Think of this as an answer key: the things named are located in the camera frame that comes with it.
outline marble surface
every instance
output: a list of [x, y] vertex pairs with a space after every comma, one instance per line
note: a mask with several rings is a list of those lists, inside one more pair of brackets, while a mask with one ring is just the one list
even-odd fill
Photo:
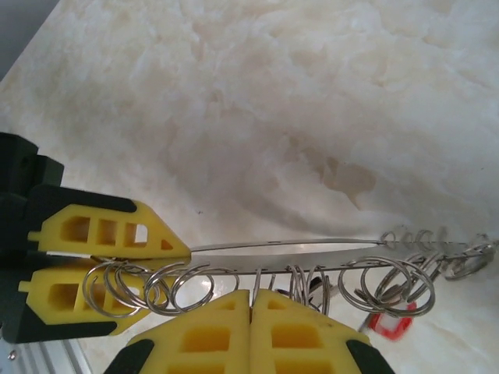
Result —
[[[61, 0], [0, 83], [0, 126], [65, 164], [65, 185], [141, 199], [188, 245], [391, 228], [496, 238], [498, 12], [494, 0]], [[439, 280], [404, 340], [373, 342], [398, 373], [497, 372], [498, 286], [497, 264]], [[364, 317], [340, 299], [331, 316]], [[95, 372], [161, 320], [84, 340]]]

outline red clip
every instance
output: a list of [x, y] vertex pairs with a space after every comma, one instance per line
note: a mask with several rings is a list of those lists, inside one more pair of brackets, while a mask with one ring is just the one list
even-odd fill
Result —
[[[406, 309], [416, 309], [416, 302], [408, 304]], [[389, 340], [398, 340], [411, 325], [412, 317], [392, 317], [388, 314], [376, 314], [371, 319], [369, 328]]]

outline red object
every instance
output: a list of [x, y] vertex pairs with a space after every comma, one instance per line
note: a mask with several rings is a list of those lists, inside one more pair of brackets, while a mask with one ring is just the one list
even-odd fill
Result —
[[[416, 302], [408, 304], [406, 309], [416, 309]], [[388, 314], [376, 314], [371, 319], [369, 328], [389, 340], [398, 340], [411, 325], [412, 317], [392, 317]]]

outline white marble table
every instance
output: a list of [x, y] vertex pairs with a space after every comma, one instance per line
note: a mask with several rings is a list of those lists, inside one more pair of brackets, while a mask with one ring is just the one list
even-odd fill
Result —
[[[0, 84], [0, 123], [64, 163], [65, 185], [141, 199], [189, 245], [395, 227], [496, 238], [498, 12], [61, 0]], [[404, 340], [373, 338], [396, 372], [497, 371], [498, 269], [437, 282]], [[342, 301], [331, 316], [364, 317]], [[159, 320], [85, 340], [95, 371]]]

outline metal wire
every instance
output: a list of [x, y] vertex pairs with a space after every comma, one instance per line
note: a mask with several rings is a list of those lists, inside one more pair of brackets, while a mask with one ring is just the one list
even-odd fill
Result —
[[[434, 281], [440, 274], [448, 281], [456, 281], [475, 273], [484, 268], [494, 258], [495, 248], [490, 239], [479, 236], [472, 242], [469, 248], [459, 259], [448, 259], [442, 251], [437, 251], [432, 242], [433, 232], [422, 230], [416, 235], [405, 234], [402, 236], [407, 246], [418, 245], [420, 251], [411, 255], [405, 260], [390, 259], [386, 256], [364, 256], [353, 259], [345, 264], [346, 268], [338, 275], [338, 290], [343, 298], [356, 308], [368, 313], [387, 313], [391, 316], [422, 316], [428, 313], [435, 304], [436, 295]], [[387, 238], [397, 241], [397, 236], [393, 232], [387, 232], [381, 236], [380, 241], [370, 241], [379, 244], [387, 244]], [[289, 242], [271, 242], [272, 245], [283, 245]], [[250, 243], [250, 246], [259, 246], [257, 243]], [[189, 266], [187, 263], [178, 262], [163, 266], [157, 270], [139, 266], [127, 260], [94, 258], [99, 263], [92, 268], [83, 279], [83, 296], [87, 304], [100, 314], [111, 318], [126, 318], [136, 315], [142, 309], [149, 309], [161, 316], [177, 316], [184, 312], [206, 305], [214, 297], [215, 279], [217, 275], [230, 275], [235, 278], [233, 291], [239, 289], [239, 276], [230, 269], [211, 267], [209, 263], [199, 266]], [[350, 271], [349, 266], [360, 263], [366, 264], [360, 275], [360, 288], [353, 293], [347, 290], [344, 276]], [[374, 292], [367, 287], [366, 276], [369, 271], [379, 265], [389, 266], [391, 269], [377, 285]], [[299, 302], [305, 306], [317, 310], [325, 315], [329, 313], [331, 290], [329, 276], [322, 270], [321, 265], [313, 269], [303, 269], [301, 266], [290, 265], [286, 269], [290, 274], [289, 289], [279, 290], [283, 295], [287, 295], [291, 300]], [[95, 300], [96, 282], [100, 271], [102, 283], [116, 301], [129, 309], [123, 314], [114, 314], [104, 310]], [[255, 283], [253, 287], [253, 297], [251, 305], [254, 305], [260, 281], [262, 269], [255, 273]], [[310, 300], [311, 284], [316, 276], [320, 277], [322, 287], [322, 301], [319, 305], [314, 305]], [[402, 276], [402, 283], [393, 284], [398, 276]], [[126, 278], [138, 278], [142, 287], [140, 293], [127, 285]], [[195, 277], [206, 277], [209, 282], [207, 293], [188, 306], [181, 306], [177, 299], [179, 292], [188, 281]], [[272, 274], [268, 289], [274, 289], [276, 275]], [[427, 295], [426, 301], [415, 309], [406, 310], [404, 305], [417, 302]]]

